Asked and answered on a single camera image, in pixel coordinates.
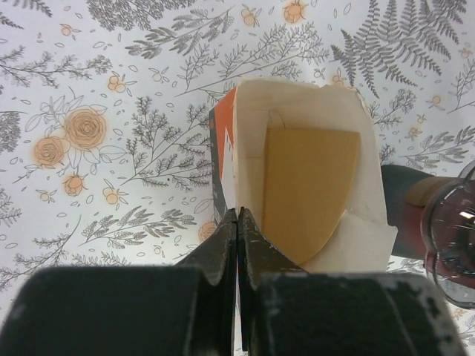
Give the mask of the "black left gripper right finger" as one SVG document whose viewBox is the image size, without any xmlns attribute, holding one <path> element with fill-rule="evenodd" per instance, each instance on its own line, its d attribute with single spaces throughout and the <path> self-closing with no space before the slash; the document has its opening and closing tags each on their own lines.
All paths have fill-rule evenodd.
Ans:
<svg viewBox="0 0 475 356">
<path fill-rule="evenodd" d="M 249 355 L 463 355 L 441 294 L 415 274 L 311 274 L 237 221 L 242 347 Z"/>
</svg>

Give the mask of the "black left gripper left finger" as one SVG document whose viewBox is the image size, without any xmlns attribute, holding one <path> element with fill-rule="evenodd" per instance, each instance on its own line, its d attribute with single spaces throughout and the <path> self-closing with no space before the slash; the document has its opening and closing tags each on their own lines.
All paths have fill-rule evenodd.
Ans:
<svg viewBox="0 0 475 356">
<path fill-rule="evenodd" d="M 3 355 L 232 355 L 237 227 L 172 266 L 58 267 L 35 273 L 1 331 Z"/>
</svg>

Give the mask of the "orange coffee filter box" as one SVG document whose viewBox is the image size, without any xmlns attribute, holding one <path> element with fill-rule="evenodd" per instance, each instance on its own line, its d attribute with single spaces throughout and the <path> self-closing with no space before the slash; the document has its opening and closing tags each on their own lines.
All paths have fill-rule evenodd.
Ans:
<svg viewBox="0 0 475 356">
<path fill-rule="evenodd" d="M 312 273 L 381 272 L 388 224 L 379 147 L 359 90 L 244 79 L 209 112 L 214 217 L 248 208 Z"/>
</svg>

